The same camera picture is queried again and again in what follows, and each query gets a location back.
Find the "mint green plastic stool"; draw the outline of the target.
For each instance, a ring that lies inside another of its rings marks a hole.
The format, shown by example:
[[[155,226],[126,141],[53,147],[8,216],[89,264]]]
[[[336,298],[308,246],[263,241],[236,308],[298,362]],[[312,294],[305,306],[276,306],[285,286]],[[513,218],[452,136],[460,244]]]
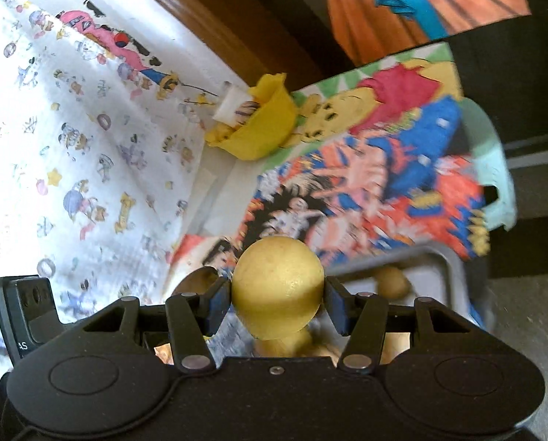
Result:
[[[489,231],[515,227],[517,207],[515,185],[508,170],[503,146],[487,113],[470,98],[459,102],[463,127],[470,144],[477,180],[483,187],[494,187],[497,198],[484,206],[484,222]]]

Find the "yellow plastic bowl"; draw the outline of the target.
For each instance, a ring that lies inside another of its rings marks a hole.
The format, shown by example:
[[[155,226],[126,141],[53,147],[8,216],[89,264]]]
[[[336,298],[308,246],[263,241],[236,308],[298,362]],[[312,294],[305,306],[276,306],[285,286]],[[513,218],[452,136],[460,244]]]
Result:
[[[273,153],[293,132],[298,115],[285,83],[284,73],[262,76],[248,90],[249,96],[259,104],[257,110],[237,128],[217,122],[205,134],[205,142],[244,161],[258,160]]]

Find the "white cartoon print tablecloth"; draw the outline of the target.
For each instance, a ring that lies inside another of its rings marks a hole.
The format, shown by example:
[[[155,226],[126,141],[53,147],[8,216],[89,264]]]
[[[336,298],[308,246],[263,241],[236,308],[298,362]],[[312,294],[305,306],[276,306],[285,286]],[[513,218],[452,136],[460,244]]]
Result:
[[[238,82],[154,0],[0,0],[0,278],[49,279],[64,322],[159,302]]]

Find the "brown-green mango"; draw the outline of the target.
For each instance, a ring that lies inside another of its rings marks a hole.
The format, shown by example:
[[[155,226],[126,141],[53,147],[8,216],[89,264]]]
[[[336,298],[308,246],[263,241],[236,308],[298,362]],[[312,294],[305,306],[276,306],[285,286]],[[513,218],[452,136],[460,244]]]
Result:
[[[187,275],[175,289],[172,296],[180,294],[205,294],[218,279],[217,271],[210,266],[201,267]]]

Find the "yellow-green mango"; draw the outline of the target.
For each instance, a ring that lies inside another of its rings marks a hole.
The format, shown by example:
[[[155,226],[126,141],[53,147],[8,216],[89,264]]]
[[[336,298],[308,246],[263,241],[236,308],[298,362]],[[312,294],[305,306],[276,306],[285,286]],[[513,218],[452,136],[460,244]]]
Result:
[[[278,340],[254,340],[254,351],[261,357],[330,357],[336,363],[340,351],[307,327]]]

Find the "orange cartoon wall poster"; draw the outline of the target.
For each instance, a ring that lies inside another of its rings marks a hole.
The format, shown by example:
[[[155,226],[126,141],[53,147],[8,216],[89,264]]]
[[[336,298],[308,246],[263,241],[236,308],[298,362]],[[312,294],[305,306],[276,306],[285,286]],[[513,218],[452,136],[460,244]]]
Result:
[[[327,0],[331,29],[358,66],[530,14],[527,0]]]

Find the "stainless steel tray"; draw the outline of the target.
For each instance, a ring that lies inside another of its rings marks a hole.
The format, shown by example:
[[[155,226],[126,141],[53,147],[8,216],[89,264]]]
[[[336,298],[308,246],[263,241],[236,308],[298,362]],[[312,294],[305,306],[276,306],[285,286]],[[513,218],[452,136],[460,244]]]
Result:
[[[428,242],[355,258],[327,268],[326,278],[336,277],[353,295],[379,297],[374,272],[383,266],[400,269],[412,284],[412,291],[404,299],[387,301],[387,329],[393,333],[414,329],[417,322],[414,301],[418,298],[432,299],[467,320],[472,318],[463,261],[442,243]],[[318,318],[336,331],[324,302]]]

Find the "large yellow round fruit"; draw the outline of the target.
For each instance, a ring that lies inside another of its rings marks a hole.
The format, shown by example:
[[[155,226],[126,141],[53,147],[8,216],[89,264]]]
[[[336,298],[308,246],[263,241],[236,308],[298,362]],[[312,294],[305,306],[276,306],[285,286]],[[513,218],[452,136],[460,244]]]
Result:
[[[240,256],[231,297],[238,318],[257,340],[280,340],[307,327],[319,310],[324,268],[301,241],[271,236]]]

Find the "pale pepino melon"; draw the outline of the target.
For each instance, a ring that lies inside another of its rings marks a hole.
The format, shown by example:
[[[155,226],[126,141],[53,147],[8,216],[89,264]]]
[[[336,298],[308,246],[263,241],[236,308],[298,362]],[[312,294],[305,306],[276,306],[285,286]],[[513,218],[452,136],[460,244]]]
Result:
[[[377,268],[374,279],[376,293],[388,301],[404,299],[412,291],[412,284],[404,272],[394,266]]]

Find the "colourful cartoon table mat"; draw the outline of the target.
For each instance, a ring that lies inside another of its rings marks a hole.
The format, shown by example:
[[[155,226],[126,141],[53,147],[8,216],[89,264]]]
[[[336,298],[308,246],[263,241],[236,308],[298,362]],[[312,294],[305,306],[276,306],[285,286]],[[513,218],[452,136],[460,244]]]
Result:
[[[231,270],[272,235],[304,242],[326,266],[428,241],[465,260],[490,252],[447,44],[387,57],[294,98],[291,136],[262,160],[235,163],[177,248],[167,289],[202,266]]]

